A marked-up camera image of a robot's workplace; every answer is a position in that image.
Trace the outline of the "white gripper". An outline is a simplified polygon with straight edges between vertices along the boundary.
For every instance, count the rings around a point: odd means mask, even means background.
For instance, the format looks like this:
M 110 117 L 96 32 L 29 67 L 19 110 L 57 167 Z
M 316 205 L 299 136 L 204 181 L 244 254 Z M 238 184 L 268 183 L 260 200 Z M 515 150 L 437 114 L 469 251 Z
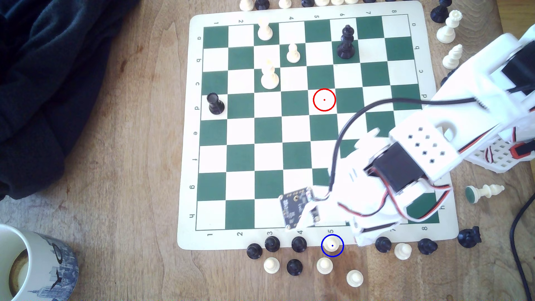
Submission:
M 379 234 L 395 228 L 401 222 L 424 222 L 435 215 L 444 201 L 451 195 L 450 185 L 435 186 L 417 180 L 409 184 L 409 188 L 399 194 L 394 193 L 393 186 L 379 174 L 374 167 L 368 167 L 372 151 L 377 153 L 379 147 L 386 147 L 383 138 L 377 138 L 379 130 L 372 130 L 358 140 L 355 150 L 347 157 L 340 159 L 330 170 L 334 176 L 330 199 L 348 218 L 354 241 L 357 246 L 364 247 L 375 244 Z M 415 218 L 407 213 L 407 207 L 428 190 L 442 191 L 435 203 Z

